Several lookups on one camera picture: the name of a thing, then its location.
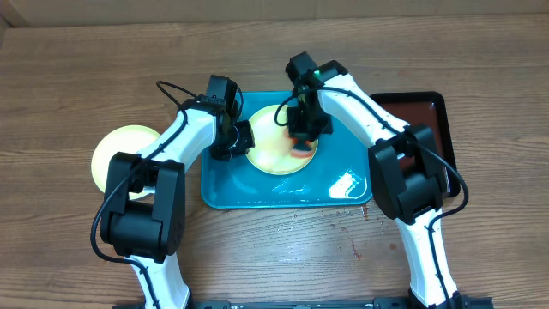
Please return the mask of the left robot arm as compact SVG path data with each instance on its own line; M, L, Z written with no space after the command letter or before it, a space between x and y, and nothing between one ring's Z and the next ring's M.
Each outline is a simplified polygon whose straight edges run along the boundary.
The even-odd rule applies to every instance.
M229 161L252 147L250 124L240 118L243 107L243 99L198 95L179 105L174 122L156 141L110 160L90 243L99 258L132 267L145 296L143 308L191 306L177 256L185 174L207 148Z

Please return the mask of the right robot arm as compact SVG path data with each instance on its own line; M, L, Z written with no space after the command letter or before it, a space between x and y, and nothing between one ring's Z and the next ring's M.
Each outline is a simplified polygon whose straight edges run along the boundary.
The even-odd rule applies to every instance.
M367 148L371 191L377 206L398 226L410 268L410 303L418 308L458 308L441 220L447 173L455 169L437 152L431 128L410 125L384 110L335 60L317 65L307 54L285 68L295 107L284 127L299 154L312 150L329 122L337 119Z

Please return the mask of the yellow-green plate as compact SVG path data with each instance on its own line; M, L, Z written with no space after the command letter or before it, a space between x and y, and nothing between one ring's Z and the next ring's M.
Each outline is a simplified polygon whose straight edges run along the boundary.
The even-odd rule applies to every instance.
M299 171L312 160L318 141L305 142L310 150L297 150L297 140L288 135L287 127L275 123L277 108L278 105L266 106L250 117L255 146L246 157L262 172L286 175Z
M99 190L106 190L109 163L117 152L135 154L159 137L158 132L143 125L126 125L106 135L95 148L91 160L91 174Z

